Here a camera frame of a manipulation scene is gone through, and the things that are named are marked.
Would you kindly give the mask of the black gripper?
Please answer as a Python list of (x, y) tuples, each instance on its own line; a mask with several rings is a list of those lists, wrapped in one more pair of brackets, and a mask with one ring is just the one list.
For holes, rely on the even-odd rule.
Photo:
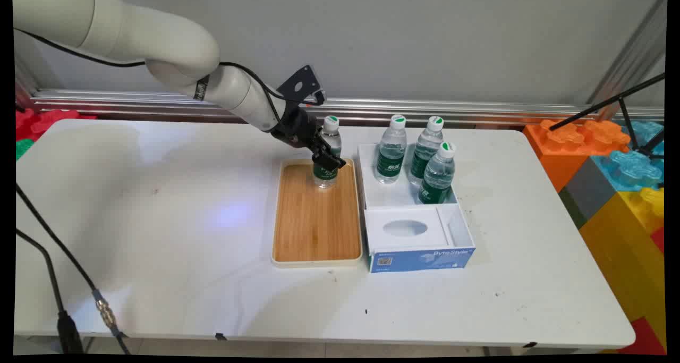
[[(346, 161), (341, 157), (340, 132), (319, 130), (320, 126), (315, 116), (309, 115), (305, 109), (288, 107), (277, 125), (270, 131), (270, 135), (292, 148), (311, 150), (311, 159), (315, 166), (328, 171), (344, 167)], [(329, 145), (329, 149), (322, 148), (320, 138)]]

